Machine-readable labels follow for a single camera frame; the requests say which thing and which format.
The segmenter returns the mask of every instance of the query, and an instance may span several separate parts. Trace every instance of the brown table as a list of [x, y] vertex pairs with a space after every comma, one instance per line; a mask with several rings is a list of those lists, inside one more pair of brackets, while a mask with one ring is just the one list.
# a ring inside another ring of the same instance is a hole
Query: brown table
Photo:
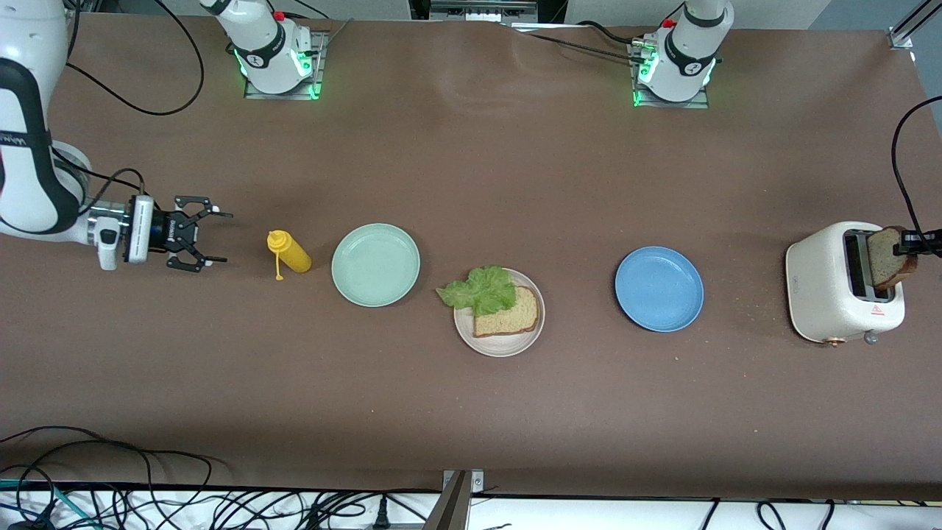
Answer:
[[[633, 108], [617, 60], [484, 23], [353, 22], [320, 101], [244, 101], [218, 24], [187, 24], [207, 70], [191, 109], [143, 116], [66, 71], [50, 119], [99, 171], [142, 170], [165, 205], [207, 194], [233, 212], [200, 239], [232, 261], [105, 273], [88, 247], [4, 238], [4, 433], [70, 423], [214, 455], [217, 484], [434, 488], [475, 467], [534, 494], [942, 493], [938, 263], [907, 280], [906, 322], [875, 347], [806, 342], [786, 308], [790, 243], [837, 221], [908, 224], [889, 144], [924, 93], [879, 32], [734, 31], [712, 109], [678, 111]], [[553, 34], [618, 51], [590, 29]], [[83, 16], [73, 61], [150, 108], [196, 83], [169, 18]], [[939, 226], [928, 112], [901, 160]], [[413, 291], [379, 309], [345, 301], [330, 272], [340, 239], [373, 222], [422, 253]], [[316, 268], [276, 283], [274, 228]], [[678, 333], [640, 329], [614, 300], [618, 263], [651, 244], [706, 284]], [[489, 263], [544, 294], [543, 335], [520, 356], [467, 348], [433, 291]], [[60, 460], [61, 477], [143, 480], [113, 452]]]

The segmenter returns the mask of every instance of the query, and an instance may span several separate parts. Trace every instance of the white plate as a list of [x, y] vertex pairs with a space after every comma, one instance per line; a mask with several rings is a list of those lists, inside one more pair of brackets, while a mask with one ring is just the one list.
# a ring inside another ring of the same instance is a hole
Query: white plate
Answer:
[[458, 334], [474, 351], [491, 357], [515, 356], [529, 348], [533, 342], [536, 342], [537, 337], [540, 337], [540, 332], [543, 331], [543, 322], [546, 320], [546, 306], [543, 303], [543, 295], [536, 288], [536, 284], [517, 271], [507, 268], [504, 268], [504, 270], [511, 274], [511, 281], [514, 285], [529, 287], [533, 290], [533, 293], [536, 294], [537, 306], [540, 309], [540, 318], [537, 319], [533, 331], [478, 339], [474, 336], [474, 309], [471, 307], [455, 309], [455, 327], [458, 328]]

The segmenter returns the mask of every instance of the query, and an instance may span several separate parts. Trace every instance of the green plate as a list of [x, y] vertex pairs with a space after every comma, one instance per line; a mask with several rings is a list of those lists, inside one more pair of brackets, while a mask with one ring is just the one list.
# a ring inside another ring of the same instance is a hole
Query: green plate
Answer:
[[418, 279], [420, 259], [405, 230], [375, 223], [353, 230], [333, 253], [331, 274], [340, 294], [358, 306], [388, 306]]

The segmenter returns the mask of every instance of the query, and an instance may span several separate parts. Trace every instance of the white toaster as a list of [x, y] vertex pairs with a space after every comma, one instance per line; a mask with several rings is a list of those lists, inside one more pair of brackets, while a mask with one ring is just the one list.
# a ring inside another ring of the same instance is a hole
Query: white toaster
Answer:
[[881, 229], [837, 223], [788, 247], [788, 313], [799, 335], [832, 346], [861, 338], [873, 344], [902, 323], [902, 283], [877, 291], [870, 277], [867, 236]]

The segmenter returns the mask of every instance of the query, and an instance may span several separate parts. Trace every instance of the green lettuce leaf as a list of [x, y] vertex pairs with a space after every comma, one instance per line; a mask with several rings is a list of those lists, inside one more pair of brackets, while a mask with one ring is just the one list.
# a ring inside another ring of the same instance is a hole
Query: green lettuce leaf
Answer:
[[456, 309], [473, 307], [478, 317], [510, 309], [517, 303], [511, 275], [498, 265], [477, 268], [468, 274], [466, 282], [451, 282], [435, 292], [446, 306]]

